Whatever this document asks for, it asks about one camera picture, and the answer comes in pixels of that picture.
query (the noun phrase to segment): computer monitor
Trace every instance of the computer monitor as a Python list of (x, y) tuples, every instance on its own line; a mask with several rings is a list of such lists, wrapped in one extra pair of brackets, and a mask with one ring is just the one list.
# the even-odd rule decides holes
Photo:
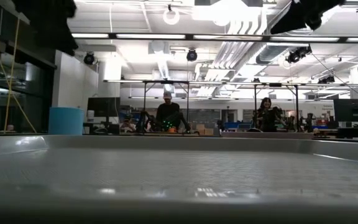
[(334, 100), (335, 120), (358, 122), (358, 99)]
[(88, 110), (93, 110), (94, 116), (99, 118), (118, 116), (119, 104), (119, 97), (88, 98)]

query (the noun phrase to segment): blue bin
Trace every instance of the blue bin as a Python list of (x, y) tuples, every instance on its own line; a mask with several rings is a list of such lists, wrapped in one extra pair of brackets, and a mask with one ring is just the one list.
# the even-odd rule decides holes
[(49, 110), (49, 134), (82, 135), (84, 111), (55, 107)]

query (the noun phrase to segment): yellow cable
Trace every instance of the yellow cable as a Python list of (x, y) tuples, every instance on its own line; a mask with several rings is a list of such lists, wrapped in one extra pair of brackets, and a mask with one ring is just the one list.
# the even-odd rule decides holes
[(12, 93), (12, 78), (13, 78), (13, 70), (15, 66), (15, 58), (16, 58), (16, 48), (17, 48), (17, 37), (19, 36), (19, 26), (20, 26), (20, 19), (17, 18), (17, 25), (16, 25), (16, 35), (15, 35), (15, 46), (13, 48), (13, 60), (12, 60), (12, 67), (11, 67), (11, 79), (9, 80), (9, 93), (7, 96), (7, 104), (6, 104), (6, 115), (5, 115), (5, 126), (4, 126), (4, 134), (6, 133), (7, 128), (7, 118), (9, 116), (9, 105), (11, 104), (11, 93)]
[[(15, 40), (15, 46), (14, 46), (14, 52), (16, 51), (16, 48), (17, 48), (17, 42)], [(7, 75), (6, 75), (6, 72), (5, 72), (5, 69), (4, 69), (4, 66), (2, 64), (2, 60), (1, 60), (1, 57), (0, 57), (0, 67), (1, 67), (1, 70), (2, 72), (4, 73), (5, 75), (5, 79), (6, 79), (6, 83), (9, 87), (9, 93), (11, 92), (11, 84), (9, 83), (8, 79), (7, 79)], [(28, 124), (31, 126), (32, 130), (34, 133), (37, 133), (37, 131), (35, 130), (35, 128), (33, 127), (33, 125), (31, 124), (29, 118), (27, 117), (27, 115), (25, 114), (24, 110), (22, 109), (22, 106), (20, 105), (19, 101), (17, 100), (16, 96), (15, 95), (12, 95), (13, 96), (13, 99), (16, 101), (19, 109), (22, 111), (22, 114), (24, 115), (24, 118), (27, 120)]]

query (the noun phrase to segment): woman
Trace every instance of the woman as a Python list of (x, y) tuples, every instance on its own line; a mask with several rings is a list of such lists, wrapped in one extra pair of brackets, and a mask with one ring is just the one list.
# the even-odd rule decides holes
[(260, 107), (257, 111), (257, 128), (263, 132), (277, 132), (275, 121), (286, 125), (284, 121), (279, 118), (276, 111), (271, 109), (271, 106), (271, 99), (266, 97), (260, 103)]

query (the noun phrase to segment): cap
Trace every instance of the cap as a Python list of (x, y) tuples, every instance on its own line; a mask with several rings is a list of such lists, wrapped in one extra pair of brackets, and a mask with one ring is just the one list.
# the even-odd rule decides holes
[(172, 99), (172, 94), (171, 94), (171, 92), (168, 92), (168, 91), (166, 91), (166, 92), (164, 92), (164, 97), (163, 97), (164, 99)]

